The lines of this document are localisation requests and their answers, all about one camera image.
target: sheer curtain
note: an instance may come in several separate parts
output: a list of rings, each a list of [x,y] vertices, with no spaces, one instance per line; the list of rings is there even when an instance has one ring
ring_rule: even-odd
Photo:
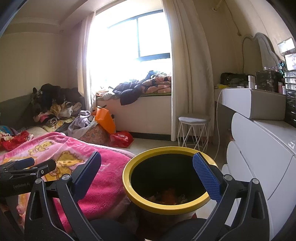
[[[93,110],[96,107],[95,84],[91,80],[90,68],[89,64],[87,64],[89,36],[91,32],[91,24],[95,16],[96,11],[92,12],[82,21],[78,45],[78,91],[84,96],[86,110]]]
[[[200,113],[211,117],[214,130],[214,83],[210,51],[205,32],[192,0],[162,0],[171,36],[172,125],[171,140],[178,133],[178,118]]]

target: window frame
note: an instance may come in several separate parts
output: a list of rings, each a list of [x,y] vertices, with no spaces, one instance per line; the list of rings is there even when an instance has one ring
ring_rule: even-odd
[[[114,27],[120,23],[123,23],[123,22],[127,22],[127,21],[130,21],[130,20],[136,20],[137,21],[137,42],[138,42],[138,58],[136,58],[136,60],[138,60],[139,62],[143,62],[143,61],[149,61],[149,60],[157,60],[157,59],[164,59],[164,58],[170,58],[170,53],[161,53],[161,54],[154,54],[154,55],[148,55],[148,56],[142,56],[141,57],[141,52],[140,52],[140,40],[139,40],[139,22],[138,22],[138,19],[140,17],[144,17],[144,16],[147,16],[147,15],[151,15],[151,14],[156,14],[156,13],[161,13],[163,12],[163,10],[156,10],[156,11],[152,11],[152,12],[147,12],[147,13],[143,13],[143,14],[140,14],[140,15],[137,15],[135,17],[132,17],[132,18],[128,18],[126,20],[123,20],[123,21],[120,21],[118,23],[115,23],[111,26],[108,27],[108,29],[110,29],[111,27]]]

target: white bottle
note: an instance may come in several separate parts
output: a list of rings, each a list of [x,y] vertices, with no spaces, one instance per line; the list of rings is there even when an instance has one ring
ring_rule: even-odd
[[[249,75],[249,89],[255,89],[255,77]]]
[[[286,86],[282,86],[283,87],[283,95],[286,95]]]

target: white stool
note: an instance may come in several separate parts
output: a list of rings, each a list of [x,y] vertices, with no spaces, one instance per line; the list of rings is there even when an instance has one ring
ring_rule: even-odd
[[[196,147],[198,147],[199,151],[202,151],[202,152],[206,151],[207,150],[207,144],[209,142],[210,120],[211,120],[211,118],[209,116],[203,116],[203,115],[199,115],[199,114],[189,114],[189,115],[179,117],[179,122],[180,123],[179,123],[178,137],[177,137],[178,146],[180,146],[180,143],[181,143],[181,137],[179,135],[180,135],[180,131],[182,129],[182,135],[183,135],[183,144],[182,144],[182,146],[185,145],[185,147],[187,147],[186,142],[187,142],[187,139],[189,137],[189,134],[191,133],[192,138],[193,138],[193,136],[195,137],[195,140],[193,139],[193,145],[195,145],[194,149]],[[183,124],[189,126],[186,137],[184,136]],[[198,139],[197,139],[197,136],[196,136],[196,133],[195,133],[194,126],[199,126],[199,129],[200,129],[200,135],[199,135]],[[205,141],[203,141],[203,139],[202,139],[202,135],[203,135],[204,132],[205,132],[205,136],[206,136]]]

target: patterned blanket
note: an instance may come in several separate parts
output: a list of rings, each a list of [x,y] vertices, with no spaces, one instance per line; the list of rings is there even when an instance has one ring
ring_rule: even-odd
[[[92,220],[105,216],[107,213],[112,213],[114,210],[118,212],[124,211],[124,208],[118,208],[117,206],[122,200],[127,199],[122,184],[122,172],[130,160],[128,156],[88,145],[61,133],[52,132],[28,141],[13,151],[0,156],[0,164],[29,157],[34,158],[35,164],[38,164],[53,158],[57,164],[56,169],[43,177],[45,181],[51,181],[59,179],[63,174],[71,174],[94,151],[101,154],[102,165],[85,198],[78,202],[87,219]],[[29,195],[19,195],[19,206],[26,209]],[[71,227],[58,199],[55,200],[55,205],[66,231],[70,231]],[[119,215],[120,213],[111,214],[111,216]]]

